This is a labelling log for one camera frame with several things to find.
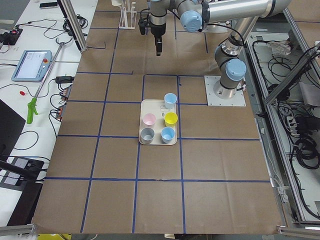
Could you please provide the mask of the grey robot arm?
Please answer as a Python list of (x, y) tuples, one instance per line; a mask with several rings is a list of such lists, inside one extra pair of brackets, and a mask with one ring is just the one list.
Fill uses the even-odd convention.
[(276, 15), (289, 4), (288, 0), (221, 0), (211, 3), (174, 0), (172, 2), (183, 28), (188, 32), (203, 30), (217, 22), (236, 21), (229, 36), (217, 46), (214, 53), (221, 77), (214, 85), (213, 91), (219, 98), (231, 99), (246, 74), (247, 67), (239, 59), (239, 54), (258, 18)]
[(154, 36), (156, 56), (160, 56), (163, 49), (162, 36), (166, 33), (167, 10), (174, 7), (173, 0), (150, 1), (150, 29)]

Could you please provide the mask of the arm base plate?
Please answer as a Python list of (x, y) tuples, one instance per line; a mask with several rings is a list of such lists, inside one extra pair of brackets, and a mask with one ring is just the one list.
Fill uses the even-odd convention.
[(206, 99), (208, 106), (216, 107), (245, 107), (246, 101), (239, 83), (235, 89), (223, 88), (220, 83), (220, 76), (204, 76)]

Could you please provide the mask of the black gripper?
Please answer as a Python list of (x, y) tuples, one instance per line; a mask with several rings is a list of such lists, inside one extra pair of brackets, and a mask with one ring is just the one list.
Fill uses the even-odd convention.
[(154, 35), (156, 56), (161, 56), (163, 50), (162, 36), (166, 33), (166, 23), (162, 25), (150, 24), (151, 33)]

